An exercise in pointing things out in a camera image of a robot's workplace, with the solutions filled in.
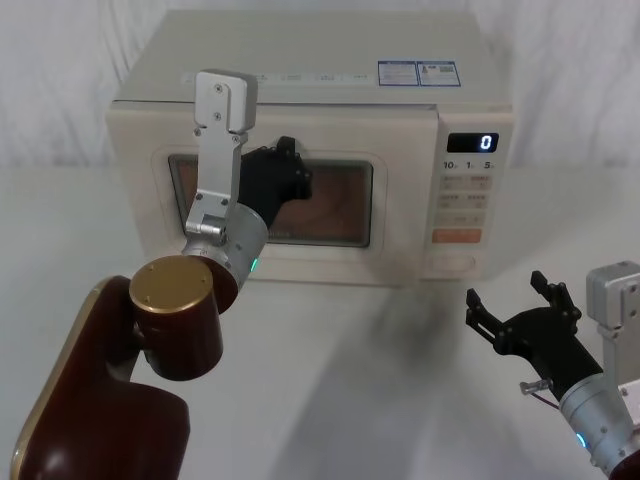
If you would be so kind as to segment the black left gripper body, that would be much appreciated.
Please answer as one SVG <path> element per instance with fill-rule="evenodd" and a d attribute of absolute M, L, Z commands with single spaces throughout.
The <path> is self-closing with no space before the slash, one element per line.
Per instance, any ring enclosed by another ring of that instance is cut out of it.
<path fill-rule="evenodd" d="M 238 202 L 256 212 L 266 226 L 271 226 L 282 206 L 295 200 L 296 171 L 303 168 L 306 166 L 301 157 L 282 159 L 276 147 L 261 147 L 243 154 Z"/>

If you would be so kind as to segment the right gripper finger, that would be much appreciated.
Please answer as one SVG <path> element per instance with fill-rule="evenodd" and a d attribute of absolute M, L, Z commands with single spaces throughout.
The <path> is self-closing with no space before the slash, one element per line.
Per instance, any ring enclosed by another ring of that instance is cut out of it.
<path fill-rule="evenodd" d="M 581 318 L 581 311 L 575 306 L 564 282 L 550 283 L 541 271 L 535 270 L 531 274 L 530 285 L 562 317 L 568 320 Z"/>
<path fill-rule="evenodd" d="M 467 290 L 466 306 L 466 324 L 492 346 L 498 346 L 504 337 L 504 324 L 485 308 L 475 289 Z"/>

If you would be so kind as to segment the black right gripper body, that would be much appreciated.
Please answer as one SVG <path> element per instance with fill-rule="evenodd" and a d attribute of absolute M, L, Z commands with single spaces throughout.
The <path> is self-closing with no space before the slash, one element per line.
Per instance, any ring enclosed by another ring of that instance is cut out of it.
<path fill-rule="evenodd" d="M 541 380 L 551 382 L 553 395 L 564 395 L 580 381 L 603 373 L 576 337 L 581 316 L 577 308 L 521 312 L 497 328 L 493 348 L 500 355 L 523 358 Z"/>

